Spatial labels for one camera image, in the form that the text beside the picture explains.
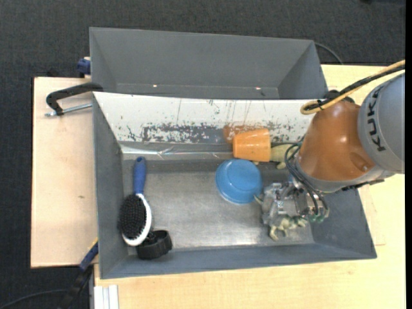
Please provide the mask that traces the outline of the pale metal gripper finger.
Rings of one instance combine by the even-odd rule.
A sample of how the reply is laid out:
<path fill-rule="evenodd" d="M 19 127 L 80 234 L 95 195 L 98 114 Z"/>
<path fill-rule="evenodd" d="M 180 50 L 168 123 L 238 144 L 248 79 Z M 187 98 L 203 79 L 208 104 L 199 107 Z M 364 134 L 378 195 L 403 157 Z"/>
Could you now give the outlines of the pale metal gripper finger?
<path fill-rule="evenodd" d="M 286 186 L 282 183 L 272 183 L 263 189 L 263 209 L 270 209 L 273 205 L 277 209 L 284 208 L 284 192 Z"/>
<path fill-rule="evenodd" d="M 285 217 L 286 213 L 284 211 L 278 211 L 277 207 L 272 207 L 266 211 L 262 211 L 261 222 L 269 227 L 278 227 Z"/>

